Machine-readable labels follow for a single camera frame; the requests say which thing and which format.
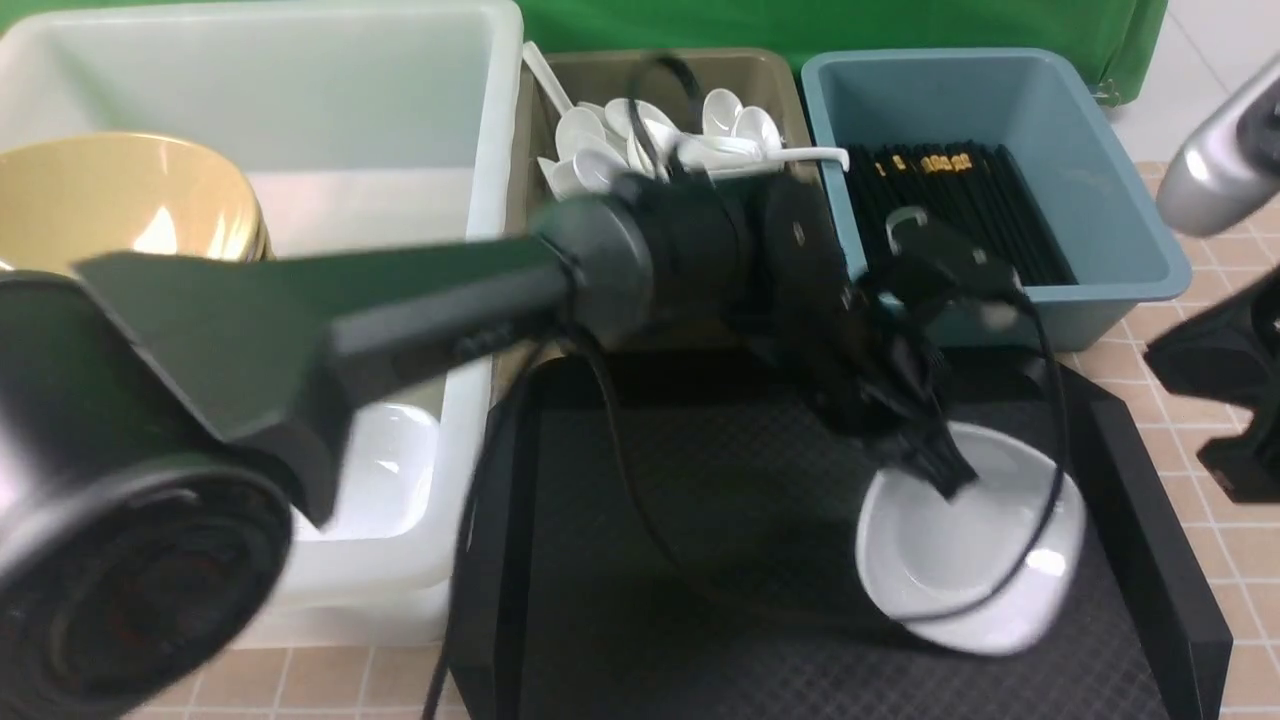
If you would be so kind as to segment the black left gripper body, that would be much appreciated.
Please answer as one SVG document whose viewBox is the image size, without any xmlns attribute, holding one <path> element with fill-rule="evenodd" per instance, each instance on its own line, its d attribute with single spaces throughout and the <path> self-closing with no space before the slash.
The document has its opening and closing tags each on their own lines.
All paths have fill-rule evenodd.
<svg viewBox="0 0 1280 720">
<path fill-rule="evenodd" d="M 888 436 L 938 420 L 937 366 L 851 278 L 815 186 L 773 176 L 760 202 L 771 333 L 800 398 L 838 436 Z"/>
</svg>

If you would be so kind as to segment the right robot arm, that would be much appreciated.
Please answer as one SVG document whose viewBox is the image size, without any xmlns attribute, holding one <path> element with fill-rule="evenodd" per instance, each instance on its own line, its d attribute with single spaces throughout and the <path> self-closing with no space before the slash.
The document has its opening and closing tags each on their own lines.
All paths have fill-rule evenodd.
<svg viewBox="0 0 1280 720">
<path fill-rule="evenodd" d="M 1187 138 L 1156 197 L 1164 222 L 1207 240 L 1240 224 L 1279 191 L 1279 60 L 1270 59 Z M 1279 272 L 1170 328 L 1144 354 L 1171 395 L 1249 410 L 1239 436 L 1198 459 L 1234 503 L 1279 498 Z"/>
</svg>

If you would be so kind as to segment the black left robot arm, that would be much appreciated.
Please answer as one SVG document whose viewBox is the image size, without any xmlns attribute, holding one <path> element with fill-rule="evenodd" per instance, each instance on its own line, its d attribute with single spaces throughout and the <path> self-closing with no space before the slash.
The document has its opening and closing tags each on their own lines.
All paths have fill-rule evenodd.
<svg viewBox="0 0 1280 720">
<path fill-rule="evenodd" d="M 940 364 L 787 172 L 627 173 L 524 237 L 3 277 L 3 716 L 118 719 L 265 605 L 356 414 L 525 340 L 722 315 L 842 436 L 911 442 Z"/>
</svg>

